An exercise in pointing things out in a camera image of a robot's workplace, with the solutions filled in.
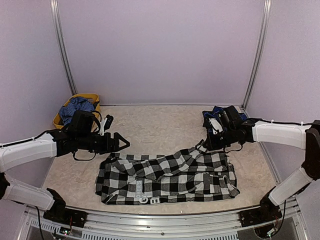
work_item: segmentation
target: light purple wall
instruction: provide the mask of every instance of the light purple wall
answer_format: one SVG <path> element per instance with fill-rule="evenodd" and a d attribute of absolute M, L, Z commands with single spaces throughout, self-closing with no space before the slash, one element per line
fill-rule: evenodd
<path fill-rule="evenodd" d="M 241 104 L 264 0 L 61 0 L 71 71 L 103 104 Z"/>
<path fill-rule="evenodd" d="M 53 26 L 50 1 L 0 1 L 0 143 L 29 138 L 53 128 L 70 97 Z M 41 186 L 52 159 L 27 163 L 7 173 Z M 0 238 L 14 239 L 24 207 L 0 200 Z"/>
<path fill-rule="evenodd" d="M 268 33 L 253 95 L 251 117 L 277 121 L 320 119 L 320 1 L 272 1 Z M 267 144 L 285 179 L 304 161 L 304 151 Z M 320 239 L 320 182 L 301 193 L 299 206 L 310 239 Z"/>

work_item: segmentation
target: robotic arm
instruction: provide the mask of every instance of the robotic arm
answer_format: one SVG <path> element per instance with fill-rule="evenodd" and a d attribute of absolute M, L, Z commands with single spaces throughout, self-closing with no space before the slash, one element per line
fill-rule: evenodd
<path fill-rule="evenodd" d="M 286 123 L 258 118 L 243 119 L 234 106 L 205 118 L 208 130 L 205 147 L 218 150 L 238 142 L 267 142 L 293 146 L 305 150 L 301 167 L 277 187 L 271 189 L 260 201 L 260 208 L 240 212 L 243 227 L 281 218 L 279 205 L 292 195 L 301 193 L 312 181 L 320 178 L 320 121 L 312 123 Z"/>
<path fill-rule="evenodd" d="M 73 153 L 74 159 L 79 161 L 75 157 L 79 149 L 105 154 L 129 147 L 130 143 L 119 133 L 115 132 L 111 138 L 111 134 L 106 132 L 112 121 L 110 115 L 99 122 L 93 113 L 78 110 L 71 123 L 62 129 L 48 130 L 36 137 L 0 144 L 0 199 L 36 206 L 45 210 L 45 219 L 67 225 L 72 220 L 73 226 L 83 228 L 87 214 L 66 208 L 66 202 L 55 190 L 31 186 L 5 175 L 5 172 L 34 160 L 60 157 L 68 153 Z M 94 122 L 98 131 L 91 132 Z"/>

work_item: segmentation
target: checkered garment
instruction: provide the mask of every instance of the checkered garment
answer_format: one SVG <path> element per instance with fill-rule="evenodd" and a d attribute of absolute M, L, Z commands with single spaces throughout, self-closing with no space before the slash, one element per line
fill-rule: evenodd
<path fill-rule="evenodd" d="M 173 155 L 111 153 L 100 164 L 95 193 L 107 205 L 208 202 L 240 192 L 234 166 L 222 152 L 202 144 Z"/>

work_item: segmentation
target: beige table surface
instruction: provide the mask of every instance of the beige table surface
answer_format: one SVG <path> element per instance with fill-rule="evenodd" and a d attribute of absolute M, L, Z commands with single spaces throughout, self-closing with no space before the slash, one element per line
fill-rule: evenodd
<path fill-rule="evenodd" d="M 131 146 L 125 154 L 173 154 L 206 139 L 202 111 L 212 106 L 104 106 L 102 115 L 114 116 L 110 132 L 119 132 Z M 233 144 L 230 149 L 239 148 Z M 131 214 L 196 214 L 227 211 L 258 205 L 275 186 L 270 169 L 257 143 L 246 143 L 239 152 L 230 152 L 240 194 L 234 199 L 212 202 L 161 203 L 155 205 L 105 205 L 95 194 L 99 165 L 107 158 L 97 155 L 92 161 L 75 161 L 71 154 L 57 157 L 45 179 L 44 188 L 56 190 L 68 206 L 105 212 Z M 78 158 L 89 158 L 84 151 Z"/>

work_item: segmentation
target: yellow basket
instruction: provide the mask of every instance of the yellow basket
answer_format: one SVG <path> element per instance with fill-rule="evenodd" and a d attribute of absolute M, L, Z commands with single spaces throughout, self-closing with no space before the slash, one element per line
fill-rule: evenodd
<path fill-rule="evenodd" d="M 95 93 L 79 93 L 79 94 L 76 94 L 76 95 L 73 95 L 72 97 L 69 98 L 69 100 L 63 105 L 63 106 L 67 106 L 68 103 L 70 102 L 70 99 L 74 98 L 74 97 L 83 97 L 85 99 L 88 99 L 88 101 L 92 104 L 94 103 L 97 103 L 98 104 L 96 105 L 95 107 L 95 110 L 98 111 L 99 113 L 101 113 L 101 109 L 100 109 L 100 102 L 99 102 L 99 95 L 98 94 L 95 94 Z M 100 119 L 100 116 L 97 112 L 94 112 L 93 113 L 95 115 L 95 117 L 97 119 Z M 63 128 L 63 125 L 62 125 L 62 119 L 59 115 L 59 113 L 57 113 L 53 119 L 53 124 L 54 126 L 57 128 L 57 129 L 62 129 Z"/>

